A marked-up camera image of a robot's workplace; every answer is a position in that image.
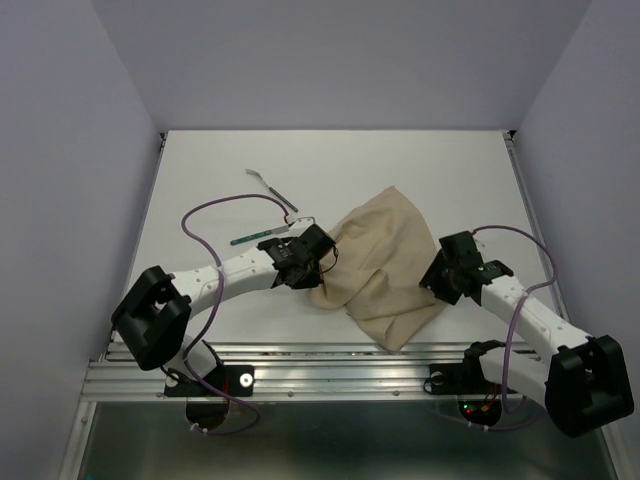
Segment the beige cloth napkin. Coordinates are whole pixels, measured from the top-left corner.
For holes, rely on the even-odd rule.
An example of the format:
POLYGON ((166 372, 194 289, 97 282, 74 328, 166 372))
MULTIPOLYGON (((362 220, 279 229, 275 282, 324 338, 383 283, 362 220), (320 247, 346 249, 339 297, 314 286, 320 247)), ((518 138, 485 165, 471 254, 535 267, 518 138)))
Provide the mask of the beige cloth napkin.
POLYGON ((344 308, 382 348, 399 351, 445 308, 419 285, 437 248, 418 208, 390 186, 349 212, 330 236, 323 283, 309 292, 316 308, 344 308))

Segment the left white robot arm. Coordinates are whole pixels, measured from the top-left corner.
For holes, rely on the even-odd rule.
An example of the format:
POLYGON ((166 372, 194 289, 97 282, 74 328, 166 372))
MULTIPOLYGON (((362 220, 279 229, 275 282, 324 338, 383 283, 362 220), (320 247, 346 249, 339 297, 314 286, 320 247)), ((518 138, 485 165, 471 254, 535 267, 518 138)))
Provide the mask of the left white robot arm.
POLYGON ((132 283, 111 316, 114 330, 143 371, 161 370, 168 397, 236 397, 253 393, 250 365, 224 365, 189 323, 202 313, 216 316, 222 302, 279 286, 306 290, 319 286, 328 254, 337 254, 334 240, 311 223, 299 234, 271 238, 228 259, 193 270, 168 273, 160 266, 145 269, 132 283))

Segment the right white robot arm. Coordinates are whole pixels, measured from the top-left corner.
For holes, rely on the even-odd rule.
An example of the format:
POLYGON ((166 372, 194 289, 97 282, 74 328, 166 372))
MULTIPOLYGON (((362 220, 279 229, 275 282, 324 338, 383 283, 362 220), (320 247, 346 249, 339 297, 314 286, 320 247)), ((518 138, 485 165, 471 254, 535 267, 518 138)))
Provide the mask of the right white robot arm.
POLYGON ((449 305, 470 298, 509 327, 505 340, 476 341, 458 363, 431 365, 430 393, 480 394, 497 385, 503 397, 517 393, 544 408, 572 438, 633 413, 620 344, 569 324, 502 262, 439 251, 420 285, 449 305))

